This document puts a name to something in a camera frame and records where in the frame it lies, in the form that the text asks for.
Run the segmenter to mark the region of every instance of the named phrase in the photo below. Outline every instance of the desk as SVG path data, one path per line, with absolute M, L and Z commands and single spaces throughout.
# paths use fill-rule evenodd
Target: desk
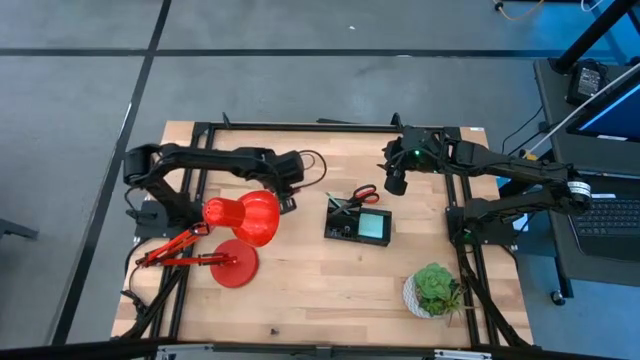
M 615 79 L 628 68 L 609 66 L 609 77 Z M 547 60 L 537 60 L 534 70 L 546 120 L 550 125 L 559 123 L 575 109 L 564 101 L 570 77 L 555 73 Z M 560 129 L 551 137 L 551 144 L 557 161 L 573 163 L 578 170 L 640 175 L 640 162 L 629 158 L 630 154 L 640 153 L 639 143 L 573 135 Z M 578 249 L 568 217 L 549 212 L 549 219 L 558 253 L 557 264 L 566 278 L 640 286 L 640 263 L 584 255 Z
M 194 123 L 170 121 L 163 143 L 188 146 Z M 462 128 L 462 138 L 486 144 L 484 130 Z M 276 153 L 314 149 L 326 158 L 328 173 L 319 184 L 295 195 L 298 208 L 284 215 L 275 238 L 258 249 L 256 277 L 239 289 L 217 284 L 206 266 L 193 266 L 188 279 L 179 340 L 260 344 L 335 344 L 362 346 L 468 347 L 466 320 L 458 316 L 448 326 L 445 319 L 417 319 L 405 308 L 402 286 L 408 276 L 431 262 L 447 267 L 459 277 L 453 246 L 449 244 L 444 208 L 448 204 L 445 177 L 407 173 L 404 197 L 383 189 L 381 148 L 397 137 L 393 133 L 216 130 L 214 148 L 239 146 L 272 148 Z M 321 166 L 305 172 L 305 181 L 321 174 Z M 178 189 L 182 170 L 168 174 Z M 330 240 L 323 237 L 327 197 L 325 191 L 345 197 L 356 187 L 374 183 L 380 202 L 372 205 L 393 212 L 393 232 L 387 248 Z M 195 190 L 195 181 L 191 192 Z M 204 200 L 237 198 L 259 189 L 228 173 L 210 172 Z M 457 198 L 463 199 L 459 179 Z M 495 179 L 471 179 L 474 196 L 498 198 Z M 202 238 L 194 254 L 211 252 L 233 238 L 229 229 L 217 228 Z M 163 244 L 152 239 L 132 259 Z M 485 246 L 484 259 L 494 302 L 523 339 L 531 342 L 529 321 L 512 258 L 500 247 Z M 162 269 L 140 269 L 134 291 L 148 303 L 157 293 Z M 168 332 L 173 295 L 167 301 L 160 334 Z M 480 335 L 487 342 L 482 311 L 476 310 Z M 122 297 L 112 334 L 134 323 L 131 300 Z

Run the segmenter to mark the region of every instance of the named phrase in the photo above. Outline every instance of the laptop keyboard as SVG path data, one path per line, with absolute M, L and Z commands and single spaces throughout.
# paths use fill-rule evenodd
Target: laptop keyboard
M 593 199 L 591 210 L 571 220 L 578 236 L 638 236 L 640 199 Z

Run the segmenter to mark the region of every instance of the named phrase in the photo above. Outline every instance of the succulent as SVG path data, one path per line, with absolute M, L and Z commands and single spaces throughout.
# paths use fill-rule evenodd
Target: succulent
M 444 315 L 462 307 L 462 289 L 451 273 L 432 263 L 414 276 L 420 307 L 431 315 Z

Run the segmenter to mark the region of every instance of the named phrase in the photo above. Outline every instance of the display screen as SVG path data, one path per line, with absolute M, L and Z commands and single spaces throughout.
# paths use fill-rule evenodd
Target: display screen
M 640 84 L 578 127 L 605 136 L 640 138 Z
M 382 239 L 384 237 L 384 216 L 360 214 L 358 235 Z

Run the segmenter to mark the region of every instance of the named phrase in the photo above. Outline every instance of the wooden tabletop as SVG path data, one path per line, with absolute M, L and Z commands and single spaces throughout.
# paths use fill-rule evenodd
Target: wooden tabletop
M 162 143 L 188 146 L 193 122 L 167 122 Z M 481 128 L 461 128 L 463 139 L 487 143 Z M 449 323 L 443 319 L 418 319 L 405 307 L 402 286 L 408 276 L 429 263 L 445 266 L 459 277 L 453 246 L 449 244 L 444 208 L 448 204 L 444 176 L 407 173 L 405 196 L 384 191 L 385 172 L 380 151 L 397 134 L 342 132 L 281 132 L 216 130 L 214 148 L 232 150 L 240 146 L 272 148 L 281 154 L 313 149 L 324 155 L 326 178 L 295 195 L 298 209 L 284 215 L 275 238 L 258 249 L 260 268 L 246 286 L 227 289 L 217 284 L 207 266 L 192 266 L 184 302 L 179 339 L 240 343 L 335 344 L 369 346 L 466 347 L 469 346 L 464 314 Z M 305 181 L 317 179 L 322 167 L 305 172 Z M 197 171 L 192 177 L 195 193 Z M 181 184 L 182 170 L 168 174 L 174 189 Z M 261 188 L 228 173 L 209 172 L 205 201 L 222 196 L 235 199 Z M 498 198 L 495 178 L 471 179 L 474 197 Z M 380 202 L 368 205 L 393 212 L 393 231 L 388 247 L 325 239 L 323 229 L 327 197 L 347 197 L 358 186 L 373 183 Z M 455 179 L 459 203 L 463 196 Z M 201 239 L 194 254 L 210 253 L 221 242 L 233 238 L 229 229 L 216 228 Z M 163 244 L 153 239 L 132 256 Z M 497 246 L 484 246 L 484 259 L 491 295 L 507 320 L 531 342 L 529 321 L 513 259 Z M 133 290 L 146 303 L 156 295 L 162 269 L 140 269 Z M 173 294 L 167 301 L 161 330 L 168 333 Z M 476 310 L 480 335 L 487 342 L 482 311 Z M 127 331 L 134 323 L 135 309 L 122 297 L 112 334 Z

